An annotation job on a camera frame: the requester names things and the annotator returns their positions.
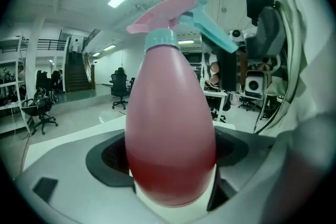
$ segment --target white fabric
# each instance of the white fabric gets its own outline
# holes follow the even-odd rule
[[[275,119],[260,133],[267,136],[277,136],[281,132],[293,130],[300,122],[320,112],[334,109],[336,103],[334,94],[336,23],[330,19],[332,11],[329,5],[326,5],[326,0],[280,2],[281,15],[285,15],[283,19],[288,38],[289,85],[285,100]],[[311,17],[312,11],[316,14],[315,18]],[[309,29],[309,26],[325,22],[328,22],[326,28],[328,31],[323,29],[317,33],[314,27]],[[304,53],[298,54],[297,50],[302,48]],[[300,77],[295,79],[297,71]]]
[[[25,71],[22,70],[18,75],[17,75],[17,78],[19,81],[24,81],[26,79],[26,74],[25,74]]]
[[[80,46],[80,43],[78,41],[74,41],[72,43],[72,49],[71,49],[71,51],[78,52],[79,46]]]

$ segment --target teal spray nozzle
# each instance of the teal spray nozzle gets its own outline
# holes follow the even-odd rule
[[[196,27],[222,49],[230,53],[236,51],[238,46],[205,13],[206,4],[207,0],[163,1],[145,12],[134,24],[128,26],[127,31],[131,34],[150,33],[156,29],[174,29],[177,24],[184,24]],[[169,32],[157,31],[155,35],[155,38],[148,39],[150,44],[146,45],[147,49],[161,45],[163,40],[166,44],[177,46],[175,44],[177,38],[169,37],[171,36]]]

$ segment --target white column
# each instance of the white column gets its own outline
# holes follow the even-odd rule
[[[54,56],[54,65],[52,66],[51,74],[56,70],[57,66],[57,56]]]
[[[37,55],[37,43],[44,23],[44,16],[37,16],[31,29],[26,56],[26,89],[28,98],[33,98],[35,94],[35,62]]]

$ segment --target white platform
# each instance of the white platform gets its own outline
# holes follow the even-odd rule
[[[222,122],[213,122],[213,123],[214,126],[222,126],[232,130],[236,129],[232,124]],[[102,134],[105,132],[121,130],[125,128],[125,124],[126,124],[126,116],[122,116],[117,119],[93,126],[91,128],[87,128],[85,130],[76,133],[68,134],[52,140],[30,145],[25,159],[24,170],[27,169],[31,164],[33,164],[35,161],[37,161],[39,158],[41,158],[44,154],[46,154],[49,150],[53,149],[54,147],[57,147],[59,145],[68,142],[73,142],[76,140]]]

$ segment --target pink trigger sprayer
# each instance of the pink trigger sprayer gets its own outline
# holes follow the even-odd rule
[[[218,46],[238,49],[204,13],[206,0],[167,0],[127,27],[149,33],[130,96],[125,147],[141,190],[164,206],[183,206],[208,187],[215,162],[212,117],[198,79],[179,50],[178,23],[198,28]]]

